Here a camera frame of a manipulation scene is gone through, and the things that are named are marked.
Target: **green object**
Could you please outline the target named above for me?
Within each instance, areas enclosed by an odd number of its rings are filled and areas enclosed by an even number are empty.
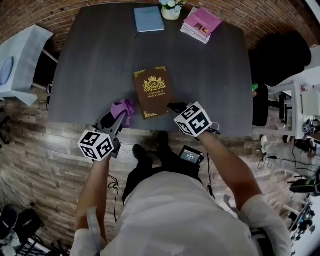
[[[255,82],[252,84],[252,92],[254,92],[256,89],[258,89],[258,84]]]

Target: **dark wooden table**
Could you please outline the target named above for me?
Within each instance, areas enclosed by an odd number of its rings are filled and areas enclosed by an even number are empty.
[[[241,29],[221,23],[208,44],[180,32],[179,20],[164,31],[137,35],[134,8],[110,3],[82,8],[69,32],[54,76],[49,120],[93,124],[113,102],[133,99],[131,128],[178,131],[169,114],[143,120],[133,72],[167,66],[176,102],[198,101],[226,136],[252,133],[253,99],[248,50]]]

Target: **black pants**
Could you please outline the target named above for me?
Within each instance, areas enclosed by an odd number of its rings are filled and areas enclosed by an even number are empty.
[[[172,172],[187,175],[202,183],[198,175],[199,166],[187,160],[181,159],[172,152],[169,146],[158,147],[157,156],[161,161],[161,167],[152,168],[152,159],[146,157],[141,159],[136,168],[129,174],[122,196],[123,204],[125,204],[126,198],[140,182],[160,172]]]

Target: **purple cloth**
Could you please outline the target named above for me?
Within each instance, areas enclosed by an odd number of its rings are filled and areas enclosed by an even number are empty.
[[[125,121],[125,127],[130,126],[130,121],[135,113],[134,102],[131,99],[123,99],[120,102],[113,103],[111,106],[111,114],[116,119],[123,111],[126,111],[127,118]]]

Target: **gold emblem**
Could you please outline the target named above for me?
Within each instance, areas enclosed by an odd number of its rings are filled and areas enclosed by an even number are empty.
[[[157,67],[155,67],[154,69],[155,69],[155,70],[164,70],[164,71],[167,71],[165,66],[157,66]]]
[[[155,117],[155,116],[157,116],[157,114],[155,114],[155,113],[148,114],[146,111],[144,111],[144,117],[145,118],[151,118],[151,117]]]
[[[140,70],[140,71],[134,72],[135,78],[137,78],[138,75],[142,74],[142,73],[145,72],[145,71],[146,71],[146,70],[144,69],[144,70]]]
[[[148,81],[144,81],[143,90],[144,92],[152,92],[166,88],[165,81],[162,81],[161,77],[157,79],[155,76],[148,78]]]

